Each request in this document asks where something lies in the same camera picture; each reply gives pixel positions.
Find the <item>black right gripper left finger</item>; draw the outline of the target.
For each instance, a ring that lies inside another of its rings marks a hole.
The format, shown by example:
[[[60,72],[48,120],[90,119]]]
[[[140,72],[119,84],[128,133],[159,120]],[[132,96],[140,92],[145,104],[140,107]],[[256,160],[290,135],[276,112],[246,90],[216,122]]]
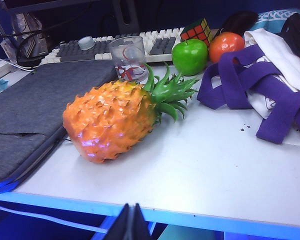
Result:
[[[134,207],[126,203],[103,238],[104,240],[133,239]]]

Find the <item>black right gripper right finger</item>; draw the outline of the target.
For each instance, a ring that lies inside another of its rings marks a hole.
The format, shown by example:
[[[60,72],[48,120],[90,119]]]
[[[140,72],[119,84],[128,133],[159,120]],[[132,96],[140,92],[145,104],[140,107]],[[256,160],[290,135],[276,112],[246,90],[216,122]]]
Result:
[[[152,240],[148,229],[148,224],[144,219],[140,205],[135,204],[133,212],[133,239],[134,240]]]

